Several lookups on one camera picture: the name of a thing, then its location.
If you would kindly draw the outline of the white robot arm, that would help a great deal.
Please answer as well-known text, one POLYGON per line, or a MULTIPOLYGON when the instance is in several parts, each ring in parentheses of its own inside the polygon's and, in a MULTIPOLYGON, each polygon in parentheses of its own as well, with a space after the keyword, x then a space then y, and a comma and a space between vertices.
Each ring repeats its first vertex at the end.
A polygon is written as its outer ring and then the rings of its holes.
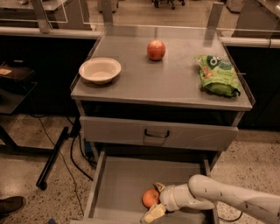
POLYGON ((143 224, 151 224, 166 212, 185 207, 214 209, 215 201, 234 207, 265 224, 280 224, 280 197, 277 195, 226 185, 200 174, 191 176, 187 184, 163 185, 156 182, 155 187, 159 190, 159 203, 149 208, 141 219, 143 224))

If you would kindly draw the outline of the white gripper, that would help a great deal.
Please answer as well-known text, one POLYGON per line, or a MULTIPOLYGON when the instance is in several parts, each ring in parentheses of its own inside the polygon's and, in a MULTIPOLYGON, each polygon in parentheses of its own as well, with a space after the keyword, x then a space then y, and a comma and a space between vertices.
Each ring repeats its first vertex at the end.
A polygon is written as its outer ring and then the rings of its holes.
POLYGON ((141 219, 142 224, 151 224, 163 217, 166 210, 174 212, 185 207, 196 210, 211 210, 214 208, 213 202, 207 199, 196 199, 187 184, 165 186, 162 183, 155 182, 153 185, 160 192, 159 201, 161 204, 151 206, 141 219))

